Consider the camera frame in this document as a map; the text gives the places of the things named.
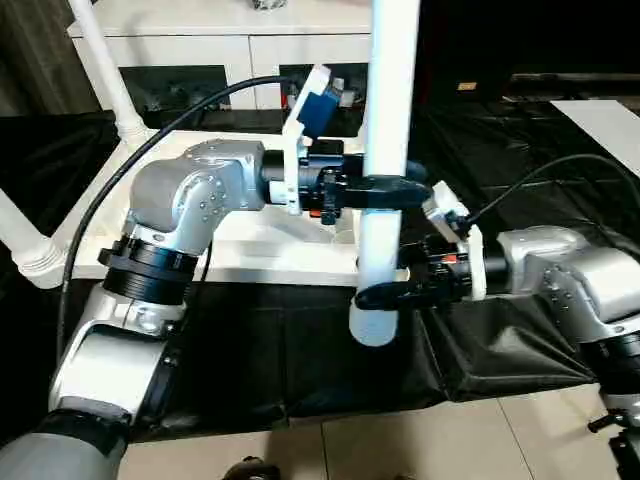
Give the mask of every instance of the white cabinet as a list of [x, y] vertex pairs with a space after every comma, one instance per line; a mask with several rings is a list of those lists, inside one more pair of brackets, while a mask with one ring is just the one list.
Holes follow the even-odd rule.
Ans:
[[[106, 37], [118, 67], [220, 65], [227, 85], [251, 78], [251, 55], [246, 36]], [[104, 84], [84, 38], [73, 43], [103, 109], [111, 108]], [[231, 96], [234, 109], [256, 108], [252, 89]]]
[[[279, 75], [282, 65], [368, 63], [370, 35], [274, 35], [249, 39], [253, 75]], [[257, 87], [259, 109], [280, 108], [279, 85]]]
[[[278, 74], [282, 65], [369, 60], [369, 0], [291, 0], [272, 11], [254, 10], [249, 0], [99, 0], [94, 12], [121, 68], [217, 65], [229, 85]], [[100, 104], [110, 108], [77, 22], [68, 34]], [[281, 106], [277, 85], [230, 100], [234, 109]]]

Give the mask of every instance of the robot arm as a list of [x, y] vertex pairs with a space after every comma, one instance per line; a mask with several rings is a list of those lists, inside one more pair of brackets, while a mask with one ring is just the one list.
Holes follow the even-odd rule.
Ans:
[[117, 477], [130, 428], [157, 417], [170, 388], [183, 298], [198, 256], [234, 210], [260, 210], [260, 142], [212, 141], [136, 176], [122, 238], [100, 260], [55, 375], [51, 413], [0, 452], [0, 478]]
[[[341, 142], [302, 148], [299, 137], [316, 138], [337, 104], [328, 78], [316, 81], [326, 69], [314, 72], [299, 100], [304, 105], [283, 130], [282, 151], [214, 140], [136, 175], [122, 237], [99, 256], [105, 279], [92, 290], [54, 377], [51, 413], [0, 451], [0, 478], [116, 478], [131, 428], [162, 415], [179, 358], [172, 345], [185, 291], [230, 212], [269, 202], [294, 214], [317, 212], [331, 225], [343, 207], [400, 209], [425, 201], [429, 190], [420, 182], [363, 177], [362, 156], [343, 155]], [[424, 180], [415, 164], [409, 173]]]
[[[452, 195], [448, 187], [441, 198], [437, 190], [425, 203], [425, 213], [448, 243], [441, 246], [431, 239], [402, 248], [400, 266], [409, 266], [419, 280], [364, 290], [356, 297], [360, 308], [419, 308], [478, 299], [473, 288], [473, 250], [460, 248], [461, 243], [470, 243], [466, 232], [477, 227], [464, 226], [466, 209], [460, 208], [455, 196], [447, 200]], [[610, 447], [620, 477], [638, 478], [640, 264], [621, 250], [590, 245], [581, 234], [561, 227], [503, 232], [497, 244], [497, 251], [480, 253], [484, 285], [492, 294], [538, 295], [550, 306], [556, 325], [601, 386], [600, 397], [609, 413], [589, 429], [624, 427], [611, 439]]]

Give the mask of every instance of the white pvc pipe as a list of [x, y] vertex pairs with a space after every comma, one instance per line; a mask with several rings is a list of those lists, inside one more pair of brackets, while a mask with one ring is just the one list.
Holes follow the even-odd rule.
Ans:
[[96, 66], [105, 84], [113, 111], [116, 114], [118, 134], [124, 141], [146, 134], [146, 127], [136, 112], [131, 96], [120, 75], [120, 70], [107, 47], [102, 29], [93, 13], [91, 0], [69, 0], [69, 5], [82, 28], [84, 39], [91, 50]]
[[[420, 0], [374, 0], [364, 175], [405, 175]], [[360, 221], [358, 291], [394, 280], [401, 213], [365, 210]], [[397, 312], [351, 306], [349, 327], [369, 346], [395, 337]]]
[[11, 258], [22, 275], [39, 288], [60, 285], [63, 252], [0, 190], [0, 242], [11, 250]]

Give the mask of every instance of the white bracket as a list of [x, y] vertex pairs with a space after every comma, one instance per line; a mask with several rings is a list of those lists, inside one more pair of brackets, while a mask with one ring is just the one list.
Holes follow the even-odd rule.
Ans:
[[471, 300], [482, 300], [487, 295], [487, 276], [484, 268], [484, 246], [482, 232], [472, 225], [465, 238], [456, 233], [447, 217], [469, 215], [469, 209], [458, 199], [446, 182], [440, 181], [433, 187], [433, 195], [422, 204], [422, 211], [440, 235], [449, 243], [455, 243], [459, 253], [469, 256], [471, 272]]
[[287, 210], [291, 215], [300, 215], [300, 195], [298, 192], [298, 163], [299, 158], [306, 156], [306, 147], [303, 143], [305, 126], [298, 121], [300, 111], [310, 93], [322, 95], [329, 86], [331, 70], [324, 65], [315, 65], [307, 81], [298, 95], [298, 100], [293, 106], [287, 121], [282, 127], [282, 150], [284, 153], [284, 199]]

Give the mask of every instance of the white panel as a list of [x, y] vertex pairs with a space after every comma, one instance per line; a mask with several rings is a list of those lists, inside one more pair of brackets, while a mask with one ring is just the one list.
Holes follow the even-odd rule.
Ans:
[[[105, 35], [293, 35], [369, 33], [370, 0], [289, 0], [259, 11], [251, 0], [100, 0]], [[68, 30], [81, 37], [77, 23]]]
[[[78, 55], [103, 109], [111, 108], [102, 79], [84, 39], [74, 39]], [[227, 83], [251, 78], [247, 37], [108, 37], [107, 45], [119, 67], [222, 65]], [[234, 109], [256, 107], [252, 89], [231, 96]]]
[[640, 177], [640, 117], [615, 100], [551, 103]]
[[[370, 35], [288, 35], [251, 36], [254, 77], [279, 75], [280, 65], [315, 63], [368, 63]], [[256, 88], [259, 109], [279, 109], [280, 86]]]

